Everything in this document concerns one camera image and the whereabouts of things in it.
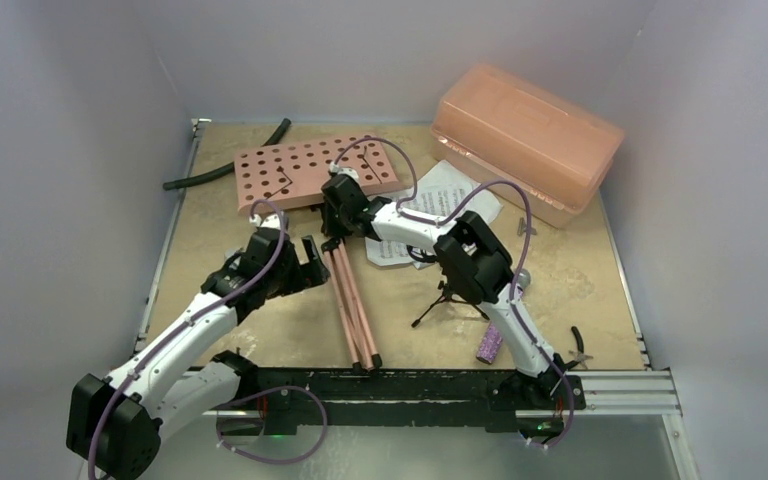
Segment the pink folding music stand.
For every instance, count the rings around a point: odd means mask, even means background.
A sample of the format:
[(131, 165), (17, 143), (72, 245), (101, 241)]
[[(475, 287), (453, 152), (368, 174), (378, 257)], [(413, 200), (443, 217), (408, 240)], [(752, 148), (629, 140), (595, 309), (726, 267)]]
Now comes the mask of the pink folding music stand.
[[(342, 135), (240, 152), (234, 161), (239, 213), (266, 214), (267, 207), (254, 203), (267, 199), (286, 212), (294, 211), (295, 224), (303, 234), (314, 227), (321, 229), (322, 219), (314, 215), (323, 207), (321, 188), (330, 178), (328, 167), (335, 158), (358, 172), (365, 194), (399, 190), (401, 184), (384, 148), (372, 141), (357, 146), (355, 139)], [(309, 333), (330, 335), (343, 328), (353, 362), (379, 368), (382, 360), (370, 325), (372, 306), (361, 295), (360, 264), (351, 256), (345, 240), (333, 252), (325, 253), (332, 273), (327, 287), (268, 301), (256, 318), (266, 321), (265, 332), (286, 339), (304, 340)]]

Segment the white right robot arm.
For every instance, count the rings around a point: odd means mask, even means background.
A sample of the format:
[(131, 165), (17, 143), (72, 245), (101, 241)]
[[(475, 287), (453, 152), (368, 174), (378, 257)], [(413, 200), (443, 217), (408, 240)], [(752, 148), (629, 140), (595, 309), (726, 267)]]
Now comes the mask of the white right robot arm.
[(562, 395), (571, 409), (574, 387), (565, 364), (557, 360), (518, 291), (529, 242), (524, 242), (513, 267), (511, 254), (484, 219), (465, 208), (482, 190), (502, 183), (495, 180), (480, 185), (447, 217), (405, 209), (401, 202), (384, 197), (370, 200), (347, 174), (332, 175), (322, 193), (338, 224), (349, 233), (431, 250), (454, 293), (478, 307), (501, 334), (522, 379), (524, 399), (544, 407)]

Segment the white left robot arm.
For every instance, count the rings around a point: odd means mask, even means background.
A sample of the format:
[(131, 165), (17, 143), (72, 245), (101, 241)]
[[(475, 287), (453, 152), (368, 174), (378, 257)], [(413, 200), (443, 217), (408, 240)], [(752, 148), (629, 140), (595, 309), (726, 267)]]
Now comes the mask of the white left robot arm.
[(203, 413), (297, 391), (291, 383), (268, 385), (253, 362), (231, 351), (215, 355), (196, 376), (183, 375), (266, 301), (327, 281), (313, 238), (303, 237), (302, 245), (305, 262), (284, 228), (257, 228), (154, 341), (104, 377), (87, 374), (77, 382), (66, 445), (86, 460), (88, 478), (136, 479), (164, 441)]

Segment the sheet music paper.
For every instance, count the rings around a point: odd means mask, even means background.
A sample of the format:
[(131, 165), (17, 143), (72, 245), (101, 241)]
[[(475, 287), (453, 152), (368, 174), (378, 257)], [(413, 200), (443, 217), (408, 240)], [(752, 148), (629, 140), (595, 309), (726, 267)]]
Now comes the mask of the sheet music paper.
[[(471, 179), (446, 160), (437, 164), (418, 180), (418, 194), (405, 207), (418, 212), (446, 217), (472, 192), (479, 183)], [(492, 223), (502, 210), (502, 204), (489, 190), (483, 190), (473, 197), (465, 207), (478, 213), (488, 224)], [(413, 260), (403, 243), (365, 240), (366, 258), (378, 267), (412, 265), (416, 269), (428, 267), (427, 263)]]

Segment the black mini microphone tripod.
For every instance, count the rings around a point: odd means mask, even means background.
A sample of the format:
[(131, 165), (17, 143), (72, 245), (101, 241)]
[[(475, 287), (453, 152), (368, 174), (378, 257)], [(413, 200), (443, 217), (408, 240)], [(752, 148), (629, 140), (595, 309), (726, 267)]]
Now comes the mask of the black mini microphone tripod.
[[(431, 265), (435, 264), (437, 262), (437, 257), (435, 255), (432, 255), (424, 250), (416, 249), (413, 246), (407, 245), (406, 251), (409, 255), (409, 257), (420, 264), (423, 265)], [(469, 302), (462, 300), (462, 299), (456, 299), (455, 298), (455, 291), (453, 288), (445, 281), (441, 280), (438, 283), (438, 290), (440, 291), (439, 297), (434, 300), (428, 308), (416, 319), (411, 323), (412, 328), (416, 328), (419, 326), (421, 321), (425, 318), (425, 316), (436, 306), (442, 305), (444, 303), (452, 303), (452, 304), (462, 304), (462, 305), (469, 305)]]

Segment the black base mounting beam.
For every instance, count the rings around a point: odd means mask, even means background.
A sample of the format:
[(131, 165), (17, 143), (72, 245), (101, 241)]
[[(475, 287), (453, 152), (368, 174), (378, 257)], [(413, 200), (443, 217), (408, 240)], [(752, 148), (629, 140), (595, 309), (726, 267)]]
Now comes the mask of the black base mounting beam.
[(222, 410), (246, 409), (268, 435), (300, 426), (476, 427), (489, 433), (559, 434), (562, 418), (586, 407), (580, 377), (575, 403), (549, 400), (515, 370), (250, 368)]

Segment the pink translucent storage box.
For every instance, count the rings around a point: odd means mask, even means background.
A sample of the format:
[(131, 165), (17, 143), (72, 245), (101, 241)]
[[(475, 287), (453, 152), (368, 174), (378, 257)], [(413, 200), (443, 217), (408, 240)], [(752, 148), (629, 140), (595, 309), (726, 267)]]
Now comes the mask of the pink translucent storage box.
[(624, 131), (498, 67), (468, 70), (440, 99), (431, 124), (437, 156), (543, 222), (564, 228), (591, 203)]

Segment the small grey metal clip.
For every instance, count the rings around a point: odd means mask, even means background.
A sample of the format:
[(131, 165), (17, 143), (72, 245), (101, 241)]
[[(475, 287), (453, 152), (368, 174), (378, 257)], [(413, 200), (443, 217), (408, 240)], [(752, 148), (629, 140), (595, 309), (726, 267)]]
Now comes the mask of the small grey metal clip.
[(525, 234), (536, 235), (537, 234), (537, 230), (536, 230), (535, 227), (530, 226), (528, 224), (528, 222), (526, 221), (525, 217), (521, 217), (519, 219), (518, 226), (517, 226), (517, 235), (522, 237)]

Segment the purple glitter microphone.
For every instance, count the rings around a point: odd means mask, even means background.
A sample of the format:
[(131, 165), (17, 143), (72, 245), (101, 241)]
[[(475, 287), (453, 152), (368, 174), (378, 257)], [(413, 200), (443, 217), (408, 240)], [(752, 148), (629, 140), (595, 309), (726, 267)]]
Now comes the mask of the purple glitter microphone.
[(502, 334), (489, 322), (476, 351), (476, 360), (486, 365), (492, 365), (497, 358), (502, 344)]

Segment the black handled pliers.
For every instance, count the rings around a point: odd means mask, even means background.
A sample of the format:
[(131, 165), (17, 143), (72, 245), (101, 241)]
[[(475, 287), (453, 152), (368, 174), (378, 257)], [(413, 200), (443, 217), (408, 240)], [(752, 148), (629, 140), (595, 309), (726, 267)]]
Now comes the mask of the black handled pliers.
[(569, 351), (571, 359), (567, 363), (567, 368), (573, 369), (575, 367), (581, 367), (587, 370), (588, 366), (586, 362), (592, 360), (593, 357), (585, 352), (584, 340), (579, 328), (577, 326), (572, 326), (570, 330), (575, 339), (576, 348)]

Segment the aluminium frame rail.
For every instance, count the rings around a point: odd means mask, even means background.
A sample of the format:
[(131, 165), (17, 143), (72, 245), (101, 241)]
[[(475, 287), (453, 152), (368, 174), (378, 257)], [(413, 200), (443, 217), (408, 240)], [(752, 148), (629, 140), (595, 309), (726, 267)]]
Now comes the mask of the aluminium frame rail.
[(586, 407), (593, 416), (680, 415), (670, 371), (581, 371)]

